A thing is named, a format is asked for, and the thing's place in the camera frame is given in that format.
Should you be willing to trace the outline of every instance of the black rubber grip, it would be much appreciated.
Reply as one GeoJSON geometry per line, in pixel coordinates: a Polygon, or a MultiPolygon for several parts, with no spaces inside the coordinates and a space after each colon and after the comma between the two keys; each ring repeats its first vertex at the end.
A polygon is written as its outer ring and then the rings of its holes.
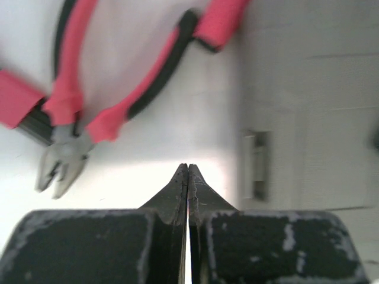
{"type": "Polygon", "coordinates": [[[44,146],[52,143],[52,134],[54,126],[50,123],[47,113],[42,111],[42,105],[46,99],[41,99],[38,104],[28,113],[26,117],[17,126],[29,137],[35,139],[44,146]]]}
{"type": "Polygon", "coordinates": [[[171,78],[176,67],[188,46],[193,40],[193,33],[198,22],[198,17],[191,9],[187,10],[178,23],[179,36],[173,45],[172,51],[168,56],[165,64],[163,64],[157,77],[148,87],[148,89],[141,95],[141,97],[133,104],[126,112],[127,120],[132,119],[141,111],[143,111],[159,94],[159,92],[166,85],[171,78]]]}
{"type": "Polygon", "coordinates": [[[77,0],[65,0],[60,13],[59,22],[57,26],[57,32],[55,34],[54,44],[54,78],[58,75],[60,48],[62,46],[63,35],[69,20],[70,14],[75,6],[77,0]]]}

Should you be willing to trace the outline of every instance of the pliers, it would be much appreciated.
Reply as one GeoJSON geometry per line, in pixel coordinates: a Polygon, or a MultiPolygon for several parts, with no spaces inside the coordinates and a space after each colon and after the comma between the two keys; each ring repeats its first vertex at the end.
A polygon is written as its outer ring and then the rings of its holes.
{"type": "Polygon", "coordinates": [[[239,25],[249,0],[214,0],[198,24],[189,9],[169,35],[158,59],[137,88],[117,105],[101,111],[81,134],[77,124],[83,107],[78,79],[79,56],[85,31],[98,0],[77,0],[62,40],[59,68],[53,93],[43,105],[50,115],[53,144],[43,154],[38,169],[38,191],[44,191],[59,172],[54,198],[60,198],[83,171],[88,153],[101,141],[114,141],[120,127],[148,106],[165,86],[186,50],[197,39],[206,48],[218,52],[239,25]]]}

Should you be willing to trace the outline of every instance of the metal jaw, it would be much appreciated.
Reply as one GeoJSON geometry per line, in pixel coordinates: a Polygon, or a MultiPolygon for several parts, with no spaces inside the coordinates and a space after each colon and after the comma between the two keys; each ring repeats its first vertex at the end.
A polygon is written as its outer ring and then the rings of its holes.
{"type": "Polygon", "coordinates": [[[75,124],[58,126],[54,129],[54,143],[44,152],[38,169],[36,190],[39,192],[47,189],[59,172],[54,199],[60,198],[67,192],[83,171],[87,154],[94,147],[86,131],[75,137],[74,129],[75,124]]]}

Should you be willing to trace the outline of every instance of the worn black coating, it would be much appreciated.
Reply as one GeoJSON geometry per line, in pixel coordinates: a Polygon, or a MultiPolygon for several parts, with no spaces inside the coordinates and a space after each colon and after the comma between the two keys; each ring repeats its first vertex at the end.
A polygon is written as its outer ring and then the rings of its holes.
{"type": "Polygon", "coordinates": [[[141,111],[143,111],[156,98],[156,96],[171,78],[185,53],[188,44],[193,40],[192,34],[195,31],[197,22],[198,17],[194,11],[189,9],[184,13],[178,24],[178,38],[176,39],[176,42],[174,43],[165,64],[162,66],[159,74],[150,84],[148,89],[127,110],[126,118],[128,120],[132,119],[141,111]]]}
{"type": "Polygon", "coordinates": [[[188,169],[136,210],[36,211],[14,231],[0,283],[184,283],[188,169]]]}
{"type": "Polygon", "coordinates": [[[141,208],[160,217],[154,227],[148,283],[184,283],[188,169],[181,164],[171,181],[141,208]]]}
{"type": "Polygon", "coordinates": [[[209,283],[369,283],[331,213],[214,212],[201,232],[209,283]]]}
{"type": "Polygon", "coordinates": [[[145,283],[154,219],[133,210],[32,212],[5,249],[0,283],[145,283]]]}
{"type": "Polygon", "coordinates": [[[191,240],[192,283],[200,283],[202,246],[200,229],[203,219],[215,210],[235,210],[204,180],[199,168],[191,164],[188,170],[189,238],[191,240]]]}
{"type": "Polygon", "coordinates": [[[37,211],[14,231],[0,283],[369,283],[342,222],[321,211],[238,211],[181,164],[136,210],[37,211]]]}

